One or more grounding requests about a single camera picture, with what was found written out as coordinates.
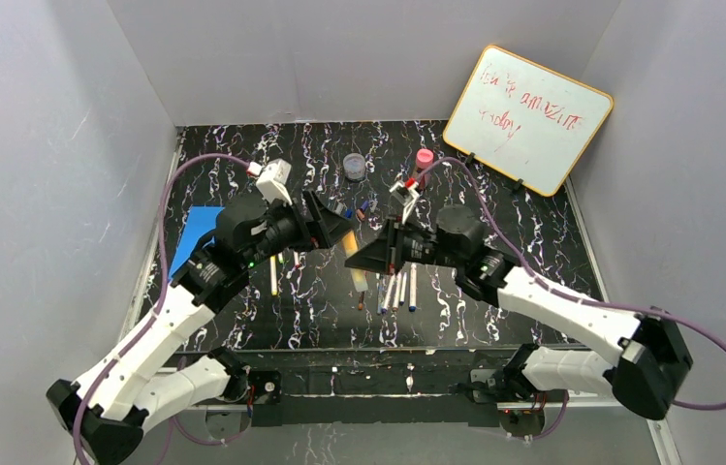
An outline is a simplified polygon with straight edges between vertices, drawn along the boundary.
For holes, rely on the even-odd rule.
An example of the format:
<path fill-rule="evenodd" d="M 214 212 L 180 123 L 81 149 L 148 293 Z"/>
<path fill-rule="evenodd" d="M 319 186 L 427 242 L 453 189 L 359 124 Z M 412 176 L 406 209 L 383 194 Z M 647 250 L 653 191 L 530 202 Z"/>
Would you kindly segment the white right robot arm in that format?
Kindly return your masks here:
<path fill-rule="evenodd" d="M 487 233 L 487 224 L 464 205 L 441 209 L 432 229 L 391 217 L 345 264 L 381 274 L 394 274 L 405 264 L 449 267 L 459 289 L 472 299 L 536 320 L 583 344 L 578 351 L 522 345 L 503 367 L 501 379 L 518 396 L 575 390 L 610 395 L 645 419 L 666 417 L 692 367 L 677 323 L 606 309 L 586 294 L 535 276 L 517 257 L 487 245 Z"/>

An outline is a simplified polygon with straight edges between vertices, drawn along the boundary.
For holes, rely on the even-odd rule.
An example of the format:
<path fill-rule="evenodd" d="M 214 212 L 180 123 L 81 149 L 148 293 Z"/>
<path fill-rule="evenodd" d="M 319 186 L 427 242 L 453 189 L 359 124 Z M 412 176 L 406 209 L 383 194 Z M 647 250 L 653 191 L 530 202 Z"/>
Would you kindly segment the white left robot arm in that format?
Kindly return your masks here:
<path fill-rule="evenodd" d="M 250 369 L 228 349 L 212 350 L 171 375 L 157 373 L 248 286 L 256 265 L 285 250 L 330 249 L 352 230 L 348 218 L 312 191 L 290 204 L 267 202 L 257 193 L 235 198 L 198 240 L 155 308 L 94 367 L 47 390 L 79 461 L 119 464 L 151 428 L 188 407 L 213 398 L 249 400 Z"/>

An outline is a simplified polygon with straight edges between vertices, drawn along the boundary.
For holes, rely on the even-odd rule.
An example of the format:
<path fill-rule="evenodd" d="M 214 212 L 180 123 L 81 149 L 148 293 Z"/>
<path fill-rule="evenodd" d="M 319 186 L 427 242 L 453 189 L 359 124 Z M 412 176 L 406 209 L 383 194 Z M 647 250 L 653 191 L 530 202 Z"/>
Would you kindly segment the blue capped white marker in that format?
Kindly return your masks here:
<path fill-rule="evenodd" d="M 408 309 L 410 312 L 417 310 L 417 265 L 415 263 L 411 264 L 409 271 Z"/>

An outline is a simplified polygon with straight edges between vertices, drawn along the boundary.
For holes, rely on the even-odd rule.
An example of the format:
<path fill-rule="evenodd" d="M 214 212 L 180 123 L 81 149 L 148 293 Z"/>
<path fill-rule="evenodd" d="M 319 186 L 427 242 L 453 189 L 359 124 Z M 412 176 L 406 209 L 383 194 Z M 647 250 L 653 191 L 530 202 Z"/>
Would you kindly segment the yellow highlighter cap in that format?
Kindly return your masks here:
<path fill-rule="evenodd" d="M 341 240 L 343 251 L 347 258 L 352 257 L 359 251 L 359 244 L 354 231 L 346 233 Z"/>

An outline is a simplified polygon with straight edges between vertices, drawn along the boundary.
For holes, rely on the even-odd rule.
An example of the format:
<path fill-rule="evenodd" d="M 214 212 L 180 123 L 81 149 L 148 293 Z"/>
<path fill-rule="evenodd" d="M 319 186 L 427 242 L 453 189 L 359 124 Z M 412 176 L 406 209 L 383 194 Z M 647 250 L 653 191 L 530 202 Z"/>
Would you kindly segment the blue red marker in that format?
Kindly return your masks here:
<path fill-rule="evenodd" d="M 407 287 L 408 287 L 408 272 L 403 271 L 400 276 L 400 287 L 399 287 L 399 294 L 398 294 L 398 305 L 402 306 L 406 302 L 406 296 L 407 296 Z"/>

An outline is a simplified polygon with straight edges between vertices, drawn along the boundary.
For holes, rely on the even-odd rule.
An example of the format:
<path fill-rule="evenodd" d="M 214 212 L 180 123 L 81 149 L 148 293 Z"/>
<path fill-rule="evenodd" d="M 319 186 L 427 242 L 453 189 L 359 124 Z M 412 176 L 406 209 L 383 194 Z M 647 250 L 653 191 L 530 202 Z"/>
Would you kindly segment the checkered black white pen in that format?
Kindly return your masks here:
<path fill-rule="evenodd" d="M 376 278 L 376 314 L 381 315 L 382 314 L 382 296 L 383 296 L 383 282 L 382 282 L 382 275 L 380 273 L 375 273 Z"/>

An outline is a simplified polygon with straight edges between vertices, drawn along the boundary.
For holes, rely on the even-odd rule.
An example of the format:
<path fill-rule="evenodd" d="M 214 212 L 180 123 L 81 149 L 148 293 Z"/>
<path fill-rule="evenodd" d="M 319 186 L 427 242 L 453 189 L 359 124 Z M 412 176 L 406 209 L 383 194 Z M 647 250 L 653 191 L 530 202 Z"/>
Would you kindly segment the purple white marker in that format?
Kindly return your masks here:
<path fill-rule="evenodd" d="M 380 313 L 386 314 L 392 308 L 392 300 L 395 289 L 396 276 L 390 275 L 387 285 L 385 286 L 385 292 L 380 305 Z"/>

